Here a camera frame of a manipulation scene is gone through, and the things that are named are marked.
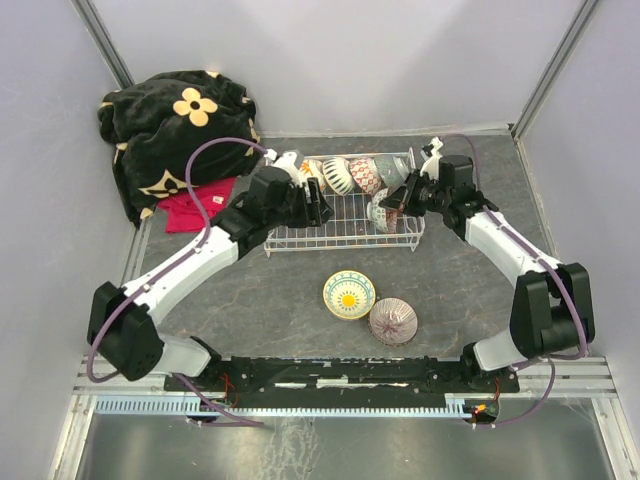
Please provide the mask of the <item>multicolour bowl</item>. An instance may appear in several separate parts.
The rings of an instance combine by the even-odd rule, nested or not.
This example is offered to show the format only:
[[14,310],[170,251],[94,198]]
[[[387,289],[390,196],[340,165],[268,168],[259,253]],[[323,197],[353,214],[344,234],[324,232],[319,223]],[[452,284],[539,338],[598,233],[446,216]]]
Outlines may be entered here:
[[384,188],[375,193],[367,204],[367,219],[378,232],[395,234],[397,231],[398,212],[382,207],[380,202],[388,196],[388,189]]

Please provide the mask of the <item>grey geometric patterned bowl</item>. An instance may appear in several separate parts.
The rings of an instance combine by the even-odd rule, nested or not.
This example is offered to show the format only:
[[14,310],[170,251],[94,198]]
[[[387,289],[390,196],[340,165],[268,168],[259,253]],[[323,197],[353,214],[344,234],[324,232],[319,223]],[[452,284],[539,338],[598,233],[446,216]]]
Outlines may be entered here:
[[401,186],[410,174],[406,163],[400,157],[391,154],[376,156],[374,164],[383,183],[390,190]]

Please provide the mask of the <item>white wire dish rack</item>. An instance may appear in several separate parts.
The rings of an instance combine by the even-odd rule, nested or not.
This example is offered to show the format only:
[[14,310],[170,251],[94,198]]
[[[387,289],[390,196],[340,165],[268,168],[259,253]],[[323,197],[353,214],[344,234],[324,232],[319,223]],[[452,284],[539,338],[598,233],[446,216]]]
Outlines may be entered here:
[[271,231],[264,243],[267,255],[280,252],[344,250],[364,248],[409,248],[415,250],[425,232],[425,220],[401,215],[396,230],[385,233],[376,228],[367,214],[371,197],[359,188],[340,196],[326,188],[323,197],[334,216],[320,227]]

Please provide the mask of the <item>blue triangle patterned bowl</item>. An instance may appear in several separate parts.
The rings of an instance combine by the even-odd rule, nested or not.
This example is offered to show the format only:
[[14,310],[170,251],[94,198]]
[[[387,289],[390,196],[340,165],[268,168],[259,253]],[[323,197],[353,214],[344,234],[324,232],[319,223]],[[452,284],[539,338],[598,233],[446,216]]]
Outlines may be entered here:
[[349,170],[357,186],[365,194],[373,196],[383,187],[383,181],[373,158],[360,157],[351,160]]

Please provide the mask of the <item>yellow teal sun bowl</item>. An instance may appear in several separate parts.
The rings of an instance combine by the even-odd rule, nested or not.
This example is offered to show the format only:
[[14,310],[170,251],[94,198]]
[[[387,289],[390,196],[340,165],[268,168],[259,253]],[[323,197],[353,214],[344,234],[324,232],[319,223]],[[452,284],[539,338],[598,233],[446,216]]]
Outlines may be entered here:
[[377,301],[373,282],[355,270],[331,275],[322,288],[322,297],[331,314],[345,321],[365,317]]

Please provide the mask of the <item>purple striped bowl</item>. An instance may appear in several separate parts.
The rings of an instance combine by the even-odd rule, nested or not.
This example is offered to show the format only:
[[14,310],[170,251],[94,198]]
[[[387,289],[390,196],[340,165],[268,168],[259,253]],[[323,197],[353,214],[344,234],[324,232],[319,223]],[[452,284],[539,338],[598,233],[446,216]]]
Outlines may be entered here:
[[384,298],[371,309],[368,328],[382,344],[399,347],[414,339],[418,331],[418,316],[406,301]]

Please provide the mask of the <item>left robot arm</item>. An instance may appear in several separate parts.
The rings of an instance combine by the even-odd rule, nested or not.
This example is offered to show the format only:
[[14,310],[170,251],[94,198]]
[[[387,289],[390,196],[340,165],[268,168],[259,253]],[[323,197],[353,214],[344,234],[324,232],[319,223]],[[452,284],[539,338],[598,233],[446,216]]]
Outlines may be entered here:
[[129,381],[153,372],[178,374],[198,389],[212,389],[221,378],[216,352],[196,338],[162,335],[159,325],[204,281],[262,245],[272,230],[316,227],[332,215],[317,178],[261,168],[248,190],[179,252],[122,287],[106,282],[95,291],[87,363],[102,356]]

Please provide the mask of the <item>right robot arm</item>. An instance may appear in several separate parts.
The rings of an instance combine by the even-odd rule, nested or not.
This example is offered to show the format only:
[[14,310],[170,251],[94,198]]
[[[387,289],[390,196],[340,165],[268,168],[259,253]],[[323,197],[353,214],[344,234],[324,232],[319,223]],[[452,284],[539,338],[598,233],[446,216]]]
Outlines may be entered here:
[[467,389],[481,391],[495,371],[525,368],[542,358],[577,360],[595,337],[589,274],[563,263],[517,232],[484,195],[474,162],[462,155],[427,160],[380,205],[406,216],[437,213],[444,225],[477,249],[513,287],[509,324],[471,344],[458,368]]

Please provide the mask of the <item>red cloth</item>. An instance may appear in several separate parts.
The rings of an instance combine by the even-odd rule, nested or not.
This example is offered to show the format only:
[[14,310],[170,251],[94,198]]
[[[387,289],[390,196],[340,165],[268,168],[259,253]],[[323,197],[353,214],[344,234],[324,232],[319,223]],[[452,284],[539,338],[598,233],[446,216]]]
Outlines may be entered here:
[[[194,188],[208,218],[227,206],[235,183],[236,178],[232,177]],[[158,207],[167,212],[165,232],[168,234],[198,233],[204,228],[204,217],[187,191],[161,200]]]

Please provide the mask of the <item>black floral fleece blanket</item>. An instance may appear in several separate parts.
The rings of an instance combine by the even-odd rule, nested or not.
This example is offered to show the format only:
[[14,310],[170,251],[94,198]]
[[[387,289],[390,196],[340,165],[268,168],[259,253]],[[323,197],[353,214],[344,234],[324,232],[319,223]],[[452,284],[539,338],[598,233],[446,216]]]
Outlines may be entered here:
[[245,86],[211,71],[157,74],[107,93],[101,138],[115,147],[112,172],[134,225],[189,186],[245,176],[256,166],[257,107]]

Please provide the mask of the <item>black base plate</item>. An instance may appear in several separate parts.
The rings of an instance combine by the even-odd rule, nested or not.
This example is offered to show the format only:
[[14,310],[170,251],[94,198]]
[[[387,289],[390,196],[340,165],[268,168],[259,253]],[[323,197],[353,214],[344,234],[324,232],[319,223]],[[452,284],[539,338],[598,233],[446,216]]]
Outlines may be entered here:
[[201,392],[229,393],[239,408],[443,407],[447,394],[518,393],[507,368],[481,372],[464,359],[231,357],[194,378]]

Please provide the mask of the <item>aluminium frame rail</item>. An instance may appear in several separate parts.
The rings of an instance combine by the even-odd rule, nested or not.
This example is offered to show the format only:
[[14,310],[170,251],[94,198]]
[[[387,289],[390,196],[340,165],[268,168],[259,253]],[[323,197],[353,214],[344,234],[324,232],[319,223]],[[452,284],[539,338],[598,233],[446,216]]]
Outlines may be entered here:
[[603,358],[538,363],[521,371],[472,374],[461,361],[413,358],[232,357],[190,390],[168,374],[90,381],[79,369],[73,393],[97,413],[242,417],[468,418],[484,402],[573,400],[617,395]]

